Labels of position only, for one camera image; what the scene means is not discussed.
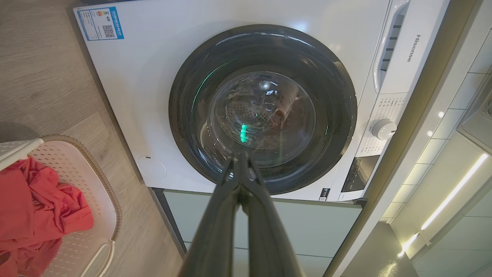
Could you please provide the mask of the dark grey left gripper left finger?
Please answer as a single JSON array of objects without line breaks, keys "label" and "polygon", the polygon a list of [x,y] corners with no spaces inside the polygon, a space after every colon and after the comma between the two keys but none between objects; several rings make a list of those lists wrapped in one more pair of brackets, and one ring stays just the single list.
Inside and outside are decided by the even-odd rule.
[{"label": "dark grey left gripper left finger", "polygon": [[221,181],[204,211],[180,277],[231,277],[236,214],[243,201],[243,155],[226,160]]}]

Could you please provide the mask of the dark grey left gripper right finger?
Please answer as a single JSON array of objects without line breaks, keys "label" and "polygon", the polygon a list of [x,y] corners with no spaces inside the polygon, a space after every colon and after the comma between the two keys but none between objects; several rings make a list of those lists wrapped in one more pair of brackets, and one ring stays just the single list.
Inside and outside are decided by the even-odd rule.
[{"label": "dark grey left gripper right finger", "polygon": [[263,177],[248,153],[242,154],[242,187],[248,215],[249,275],[303,277]]}]

